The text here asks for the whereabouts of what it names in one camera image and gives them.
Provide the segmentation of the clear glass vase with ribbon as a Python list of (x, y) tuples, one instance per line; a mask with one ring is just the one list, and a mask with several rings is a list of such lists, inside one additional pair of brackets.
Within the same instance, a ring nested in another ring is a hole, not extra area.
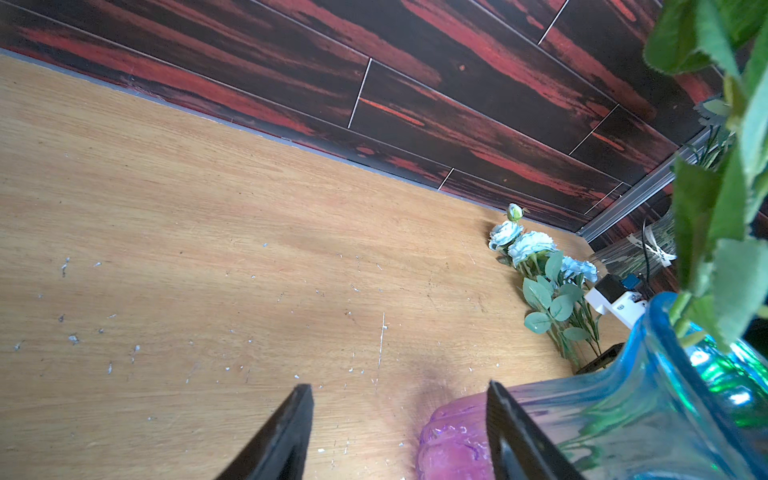
[(599, 248), (589, 260), (620, 278), (651, 280), (677, 259), (674, 230), (674, 213), (668, 211), (659, 220), (644, 220), (637, 232)]

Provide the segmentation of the light blue flower bunch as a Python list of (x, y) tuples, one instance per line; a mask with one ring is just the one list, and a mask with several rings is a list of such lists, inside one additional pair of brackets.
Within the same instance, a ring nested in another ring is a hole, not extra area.
[(716, 170), (733, 143), (733, 133), (726, 126), (731, 106), (721, 97), (710, 97), (694, 107), (704, 137), (694, 142), (692, 163), (707, 170)]

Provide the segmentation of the blue purple glass vase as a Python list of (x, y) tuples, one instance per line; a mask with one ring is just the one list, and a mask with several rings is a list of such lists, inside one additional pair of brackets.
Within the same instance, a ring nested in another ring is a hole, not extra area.
[[(606, 369), (505, 387), (585, 479), (763, 479), (767, 362), (743, 341), (683, 348), (656, 296)], [(486, 390), (438, 408), (416, 454), (421, 479), (494, 479)]]

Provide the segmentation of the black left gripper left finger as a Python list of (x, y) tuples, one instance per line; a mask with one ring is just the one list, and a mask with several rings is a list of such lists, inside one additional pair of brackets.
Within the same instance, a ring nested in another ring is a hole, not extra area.
[(296, 385), (217, 479), (302, 479), (313, 411), (311, 386)]

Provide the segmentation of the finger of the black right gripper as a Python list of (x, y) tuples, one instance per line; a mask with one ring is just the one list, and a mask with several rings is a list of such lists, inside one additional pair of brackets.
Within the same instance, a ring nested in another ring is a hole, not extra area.
[(587, 363), (585, 366), (579, 368), (577, 374), (588, 374), (597, 372), (600, 369), (604, 369), (616, 361), (624, 348), (624, 343), (617, 343), (612, 345), (609, 349), (598, 355), (595, 359)]

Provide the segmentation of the pink rose stem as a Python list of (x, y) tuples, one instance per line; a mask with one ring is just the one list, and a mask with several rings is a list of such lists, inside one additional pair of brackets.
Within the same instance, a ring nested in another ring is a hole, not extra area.
[(643, 56), (669, 76), (724, 75), (731, 140), (715, 165), (673, 168), (679, 294), (668, 318), (681, 347), (711, 337), (727, 349), (767, 298), (767, 242), (750, 232), (767, 196), (767, 4), (668, 1)]

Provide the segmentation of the white flower stem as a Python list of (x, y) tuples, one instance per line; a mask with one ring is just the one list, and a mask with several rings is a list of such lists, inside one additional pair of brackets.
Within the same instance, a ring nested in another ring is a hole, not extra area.
[(567, 255), (550, 235), (525, 228), (524, 215), (524, 208), (509, 204), (506, 219), (489, 233), (488, 247), (500, 263), (514, 268), (522, 278), (519, 290), (528, 305), (524, 326), (548, 336), (560, 356), (577, 371), (588, 362), (583, 348), (594, 356), (602, 353), (588, 343), (589, 332), (576, 326), (582, 290), (564, 280), (561, 267)]

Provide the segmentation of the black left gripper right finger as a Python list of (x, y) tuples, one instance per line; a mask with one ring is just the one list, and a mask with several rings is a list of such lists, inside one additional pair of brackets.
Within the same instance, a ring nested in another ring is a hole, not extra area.
[(496, 480), (585, 479), (495, 380), (486, 391), (485, 425)]

